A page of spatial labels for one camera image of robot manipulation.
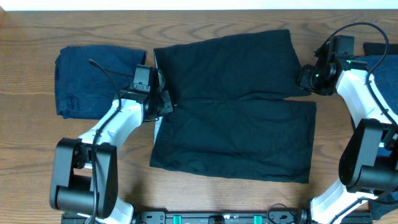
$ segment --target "wooden tabletop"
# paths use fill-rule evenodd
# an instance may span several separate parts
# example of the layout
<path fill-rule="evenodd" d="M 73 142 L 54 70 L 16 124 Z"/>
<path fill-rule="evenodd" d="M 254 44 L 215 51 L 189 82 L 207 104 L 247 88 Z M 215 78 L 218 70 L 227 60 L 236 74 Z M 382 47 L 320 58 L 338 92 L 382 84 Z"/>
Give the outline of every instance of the wooden tabletop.
<path fill-rule="evenodd" d="M 49 206 L 55 145 L 77 138 L 96 121 L 63 119 L 55 112 L 54 61 L 68 45 L 155 47 L 272 29 L 290 29 L 300 63 L 341 26 L 367 21 L 398 42 L 398 11 L 97 11 L 0 12 L 0 223 L 60 223 Z M 382 42 L 370 27 L 353 27 L 362 43 Z M 119 194 L 137 208 L 169 211 L 266 210 L 273 203 L 305 205 L 338 178 L 338 161 L 353 130 L 338 95 L 316 101 L 317 124 L 309 184 L 222 179 L 149 167 L 154 124 L 135 130 L 118 154 Z M 378 223 L 397 223 L 398 211 Z"/>

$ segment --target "blue fabric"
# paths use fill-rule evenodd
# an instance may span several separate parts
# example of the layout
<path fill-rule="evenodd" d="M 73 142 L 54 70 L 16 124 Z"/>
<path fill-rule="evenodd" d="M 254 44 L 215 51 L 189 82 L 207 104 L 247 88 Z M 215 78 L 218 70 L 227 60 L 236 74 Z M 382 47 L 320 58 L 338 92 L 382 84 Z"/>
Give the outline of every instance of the blue fabric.
<path fill-rule="evenodd" d="M 373 67 L 381 58 L 381 55 L 358 57 L 356 60 L 367 62 Z M 391 107 L 398 114 L 398 55 L 387 55 L 384 61 L 373 72 L 377 89 Z"/>
<path fill-rule="evenodd" d="M 103 72 L 90 65 L 93 59 L 103 68 L 133 75 L 137 64 L 144 64 L 146 53 L 125 47 L 91 45 L 66 47 L 55 61 L 55 105 L 64 118 L 101 119 L 116 94 Z M 133 77 L 108 72 L 120 89 Z"/>
<path fill-rule="evenodd" d="M 381 55 L 371 55 L 367 57 L 358 57 L 356 60 L 367 62 L 370 67 L 374 66 L 381 58 Z M 398 113 L 398 55 L 388 55 L 385 60 L 373 72 L 374 81 L 377 89 L 391 107 L 391 110 Z M 384 148 L 379 148 L 378 156 L 389 156 L 391 151 Z M 387 197 L 381 199 L 385 202 L 393 202 L 398 200 L 398 193 L 389 194 Z M 385 206 L 376 203 L 369 203 L 370 211 L 373 220 L 380 220 L 380 218 L 397 209 L 398 206 Z"/>

